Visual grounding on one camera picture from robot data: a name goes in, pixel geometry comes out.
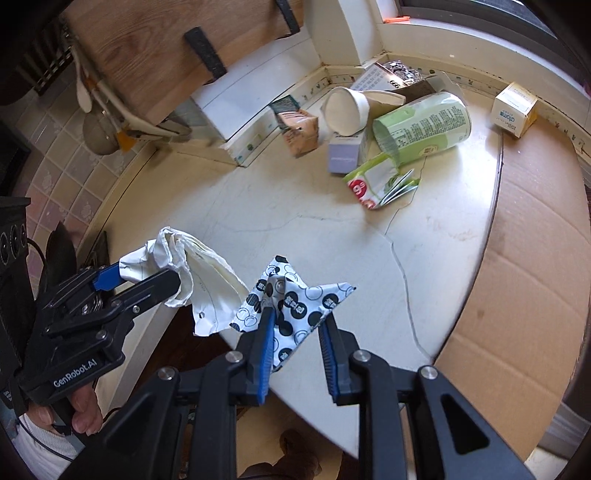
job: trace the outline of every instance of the orange object on window sill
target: orange object on window sill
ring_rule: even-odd
[[[384,23],[402,23],[408,22],[410,17],[394,17],[394,18],[384,18]]]

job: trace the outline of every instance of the small white and yellow box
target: small white and yellow box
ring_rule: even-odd
[[[538,118],[537,97],[517,83],[511,83],[495,98],[491,121],[520,138]]]

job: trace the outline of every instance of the human hand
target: human hand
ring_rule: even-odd
[[[70,397],[70,403],[76,410],[72,418],[72,427],[75,431],[92,435],[100,430],[103,416],[96,393],[90,384],[76,390]],[[27,416],[39,428],[55,433],[51,426],[54,421],[51,408],[31,404]]]

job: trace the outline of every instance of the window frame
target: window frame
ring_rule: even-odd
[[[578,59],[549,31],[473,0],[394,0],[399,15],[460,25],[507,40],[549,61],[583,84]]]

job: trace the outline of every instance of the green and white package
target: green and white package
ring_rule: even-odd
[[[373,127],[379,147],[399,167],[464,141],[472,123],[457,96],[439,92],[386,113]]]
[[[400,175],[393,159],[380,153],[343,180],[364,207],[375,210],[416,189],[419,179],[412,178],[413,172]]]

